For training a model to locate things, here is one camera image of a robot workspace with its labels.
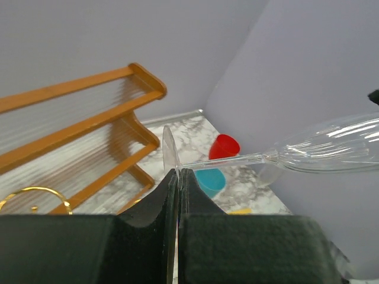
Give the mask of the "blue goblet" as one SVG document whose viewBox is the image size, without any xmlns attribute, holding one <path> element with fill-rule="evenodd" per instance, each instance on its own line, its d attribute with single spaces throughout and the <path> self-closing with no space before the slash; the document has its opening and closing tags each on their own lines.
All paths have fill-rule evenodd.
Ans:
<svg viewBox="0 0 379 284">
<path fill-rule="evenodd" d="M 195 171 L 195 177 L 200 188 L 209 197 L 215 197 L 226 186 L 226 178 L 219 169 Z"/>
</svg>

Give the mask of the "clear wine glass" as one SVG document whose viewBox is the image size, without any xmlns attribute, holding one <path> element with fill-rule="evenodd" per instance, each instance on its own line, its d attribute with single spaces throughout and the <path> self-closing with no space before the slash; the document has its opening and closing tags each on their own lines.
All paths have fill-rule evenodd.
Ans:
<svg viewBox="0 0 379 284">
<path fill-rule="evenodd" d="M 276 143 L 263 153 L 182 164 L 171 129 L 163 129 L 166 172 L 270 164 L 303 173 L 352 173 L 378 170 L 378 113 L 350 115 L 314 125 Z"/>
</svg>

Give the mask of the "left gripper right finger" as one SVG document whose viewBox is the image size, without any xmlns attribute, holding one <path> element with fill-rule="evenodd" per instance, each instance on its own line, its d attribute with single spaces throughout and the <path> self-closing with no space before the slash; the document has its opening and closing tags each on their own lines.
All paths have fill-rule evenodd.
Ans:
<svg viewBox="0 0 379 284">
<path fill-rule="evenodd" d="M 179 178 L 179 283 L 342 283 L 321 226 L 298 215 L 230 215 L 192 170 Z"/>
</svg>

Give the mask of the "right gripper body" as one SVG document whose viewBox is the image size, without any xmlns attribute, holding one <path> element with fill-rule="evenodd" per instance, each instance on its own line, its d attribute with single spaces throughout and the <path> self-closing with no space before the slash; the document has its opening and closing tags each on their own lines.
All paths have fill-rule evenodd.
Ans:
<svg viewBox="0 0 379 284">
<path fill-rule="evenodd" d="M 378 90 L 378 89 L 376 89 L 376 90 L 374 90 L 373 92 L 369 93 L 369 94 L 367 95 L 367 97 L 368 97 L 368 99 L 369 99 L 371 102 L 373 102 L 373 103 L 375 103 L 375 104 L 379 104 L 379 90 Z"/>
</svg>

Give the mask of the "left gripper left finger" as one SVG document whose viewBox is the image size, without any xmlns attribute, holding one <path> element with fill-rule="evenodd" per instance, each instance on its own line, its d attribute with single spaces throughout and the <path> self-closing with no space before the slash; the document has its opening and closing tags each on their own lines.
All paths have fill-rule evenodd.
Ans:
<svg viewBox="0 0 379 284">
<path fill-rule="evenodd" d="M 171 283 L 177 176 L 119 215 L 3 215 L 2 283 Z"/>
</svg>

